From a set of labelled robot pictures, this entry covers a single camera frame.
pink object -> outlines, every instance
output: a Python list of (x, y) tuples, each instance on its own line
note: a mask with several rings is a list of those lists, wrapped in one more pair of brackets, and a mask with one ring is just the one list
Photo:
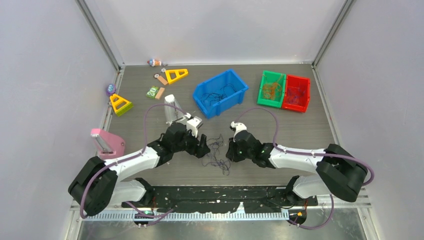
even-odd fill
[(125, 141), (122, 137), (100, 128), (93, 128), (91, 130), (91, 137), (98, 149), (99, 158), (103, 160), (115, 159), (124, 155)]

white wall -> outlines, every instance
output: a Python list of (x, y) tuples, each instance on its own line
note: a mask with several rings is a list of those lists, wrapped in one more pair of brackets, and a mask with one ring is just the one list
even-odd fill
[(342, 143), (375, 169), (384, 240), (422, 239), (424, 1), (357, 1), (318, 66)]
[(115, 77), (74, 0), (0, 3), (0, 235), (56, 240)]
[(312, 62), (345, 0), (88, 2), (125, 64), (146, 65)]

storage bin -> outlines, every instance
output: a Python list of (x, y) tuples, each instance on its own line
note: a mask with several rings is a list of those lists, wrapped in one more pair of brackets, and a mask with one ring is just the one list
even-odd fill
[(193, 98), (202, 113), (210, 119), (236, 104), (241, 104), (248, 89), (236, 72), (229, 69), (198, 84)]
[(286, 89), (286, 74), (263, 71), (257, 104), (281, 108)]
[(287, 75), (281, 108), (305, 113), (310, 100), (310, 88), (309, 78)]

yellow block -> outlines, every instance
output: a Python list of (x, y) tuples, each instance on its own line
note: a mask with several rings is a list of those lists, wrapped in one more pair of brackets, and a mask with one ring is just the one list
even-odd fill
[(126, 113), (128, 110), (130, 110), (133, 107), (132, 102), (119, 96), (118, 94), (113, 94), (112, 96), (109, 97), (109, 99), (110, 99), (110, 103), (112, 104), (113, 111), (118, 117)]
[(169, 84), (173, 84), (176, 81), (184, 78), (185, 76), (189, 75), (189, 70), (187, 69), (172, 69), (172, 70), (166, 70), (166, 80), (168, 80)]

blue plastic container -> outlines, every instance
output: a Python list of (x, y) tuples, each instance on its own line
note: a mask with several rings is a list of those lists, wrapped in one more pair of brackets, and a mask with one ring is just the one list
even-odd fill
[(237, 73), (229, 69), (197, 85), (193, 98), (203, 114), (210, 119), (241, 104), (248, 89)]

